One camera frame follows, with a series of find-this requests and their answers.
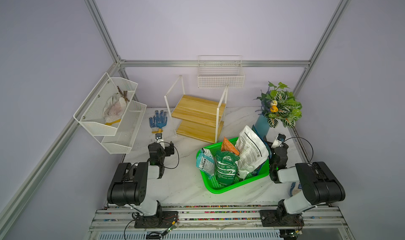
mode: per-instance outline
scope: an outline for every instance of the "wooden shelf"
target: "wooden shelf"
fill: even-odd
[[[180,102],[173,111],[172,117],[215,128],[217,107],[218,102],[183,95]],[[225,104],[221,104],[219,116],[220,120],[224,113],[224,110]]]
[[[220,136],[224,122],[221,121],[218,127],[218,137]],[[182,121],[177,133],[182,136],[187,136],[197,140],[215,143],[215,127],[191,122],[191,121]]]

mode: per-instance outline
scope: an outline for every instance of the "orange snack bag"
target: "orange snack bag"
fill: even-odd
[[[229,151],[239,156],[239,151],[228,139],[226,139],[226,137],[224,137],[224,141],[222,142],[221,151]]]

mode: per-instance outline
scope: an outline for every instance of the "decorative ball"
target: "decorative ball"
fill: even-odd
[[[277,106],[271,106],[270,107],[270,112],[277,112],[277,111],[278,111]]]

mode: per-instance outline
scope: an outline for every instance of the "blue vase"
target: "blue vase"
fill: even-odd
[[[256,124],[254,126],[260,138],[266,136],[270,129],[270,125],[264,115],[259,115],[259,118],[257,118]]]

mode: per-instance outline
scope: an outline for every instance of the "white metal shelf frame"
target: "white metal shelf frame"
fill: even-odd
[[[176,81],[172,84],[172,86],[170,87],[169,91],[167,91],[167,93],[166,93],[166,95],[165,95],[165,102],[166,102],[167,112],[169,113],[170,118],[172,118],[172,113],[173,113],[174,110],[176,109],[176,107],[177,107],[177,105],[179,104],[181,98],[180,98],[179,102],[177,103],[176,107],[173,109],[173,111],[170,111],[170,106],[169,106],[169,102],[167,101],[167,96],[168,96],[169,93],[172,91],[172,89],[174,88],[174,86],[177,84],[178,81],[181,81],[181,86],[182,86],[182,88],[183,88],[183,95],[181,96],[181,98],[185,95],[183,75],[179,75],[179,77],[178,77],[178,78],[176,79]],[[227,99],[228,99],[228,88],[229,88],[229,86],[226,85],[226,86],[225,86],[225,89],[224,89],[224,91],[223,91],[223,93],[222,93],[220,102],[218,103],[218,106],[217,106],[217,112],[216,112],[216,115],[217,115],[217,116],[216,116],[216,123],[215,123],[215,143],[218,141],[218,128],[219,128],[219,126],[220,126],[220,122],[221,122],[221,120],[222,120],[222,117],[225,115],[226,101],[227,101]],[[222,113],[222,116],[221,116],[221,118],[220,118],[220,107],[221,107],[223,101],[224,101],[224,103],[225,103],[225,108],[224,108],[224,112]]]

